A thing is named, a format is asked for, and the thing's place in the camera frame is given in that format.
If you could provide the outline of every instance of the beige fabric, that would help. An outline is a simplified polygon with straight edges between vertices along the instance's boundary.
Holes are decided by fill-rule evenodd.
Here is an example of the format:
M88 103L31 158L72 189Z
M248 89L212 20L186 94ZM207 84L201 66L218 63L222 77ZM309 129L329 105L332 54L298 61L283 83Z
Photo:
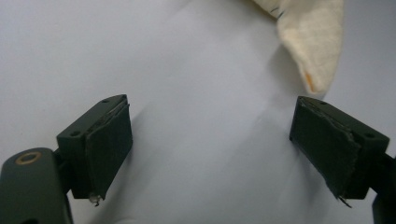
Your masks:
M254 0L278 18L279 38L310 93L324 93L337 68L343 37L343 0Z

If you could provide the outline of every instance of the white cloth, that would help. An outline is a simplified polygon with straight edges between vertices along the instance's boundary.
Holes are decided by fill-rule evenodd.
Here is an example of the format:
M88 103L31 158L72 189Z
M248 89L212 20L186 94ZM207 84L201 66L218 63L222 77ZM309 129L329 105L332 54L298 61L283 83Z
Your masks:
M281 41L297 62L310 93L325 93L337 68L343 39L343 0L254 0L277 18Z

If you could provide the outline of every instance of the round hole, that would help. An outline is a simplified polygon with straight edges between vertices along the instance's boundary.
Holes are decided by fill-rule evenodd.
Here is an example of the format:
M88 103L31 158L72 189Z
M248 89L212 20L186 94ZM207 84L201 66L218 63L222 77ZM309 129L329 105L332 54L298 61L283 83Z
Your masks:
M29 220L22 222L21 224L38 224L38 221L37 221L37 219L29 219Z
M364 135L368 138L375 138L375 135L373 135L372 133L365 133Z
M26 165L37 161L41 157L41 152L27 152L17 158L18 165Z
M77 135L79 135L79 131L74 131L74 132L70 133L70 136L72 136L72 137L75 137Z

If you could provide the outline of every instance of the white background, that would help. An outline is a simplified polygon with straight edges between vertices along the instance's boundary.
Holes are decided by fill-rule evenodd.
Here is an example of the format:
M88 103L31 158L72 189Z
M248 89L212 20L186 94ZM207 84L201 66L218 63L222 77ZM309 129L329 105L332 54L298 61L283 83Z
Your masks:
M396 2L346 1L344 43L324 100L396 139ZM120 93L133 155L77 224L373 222L290 143L304 87L250 1L0 1L1 163Z

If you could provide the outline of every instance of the dark green plastic part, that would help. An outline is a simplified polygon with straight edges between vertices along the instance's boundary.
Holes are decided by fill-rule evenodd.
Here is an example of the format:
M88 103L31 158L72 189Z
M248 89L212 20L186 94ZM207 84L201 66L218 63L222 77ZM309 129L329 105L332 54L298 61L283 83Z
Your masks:
M375 224L396 223L396 202L390 202L387 198L377 195L373 203L373 216Z
M364 199L372 167L389 139L332 105L298 97L290 140L324 177L336 198Z
M0 223L73 223L67 198L61 188L56 160L50 149L25 150L3 164Z
M99 102L57 140L60 156L71 164L74 173L74 197L104 199L133 143L126 95Z

